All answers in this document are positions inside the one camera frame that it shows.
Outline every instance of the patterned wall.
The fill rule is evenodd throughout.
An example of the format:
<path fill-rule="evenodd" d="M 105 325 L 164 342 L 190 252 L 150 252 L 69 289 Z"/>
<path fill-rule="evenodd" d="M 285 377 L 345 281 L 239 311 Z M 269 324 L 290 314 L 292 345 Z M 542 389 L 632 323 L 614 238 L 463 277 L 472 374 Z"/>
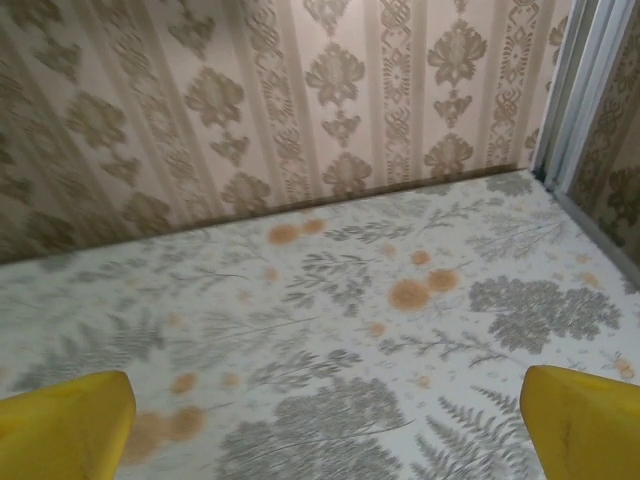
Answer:
<path fill-rule="evenodd" d="M 569 0 L 2 0 L 0 260 L 496 166 Z"/>
<path fill-rule="evenodd" d="M 569 195 L 640 265 L 640 8 L 628 30 Z"/>

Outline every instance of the floral wall pattern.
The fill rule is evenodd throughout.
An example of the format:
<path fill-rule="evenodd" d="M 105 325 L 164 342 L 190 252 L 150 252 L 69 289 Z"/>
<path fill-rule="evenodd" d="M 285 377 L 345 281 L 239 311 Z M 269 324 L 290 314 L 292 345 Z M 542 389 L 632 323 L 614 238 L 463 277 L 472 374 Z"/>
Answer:
<path fill-rule="evenodd" d="M 626 35 L 569 194 L 640 265 L 640 9 Z"/>
<path fill-rule="evenodd" d="M 569 7 L 0 2 L 0 261 L 525 167 Z"/>

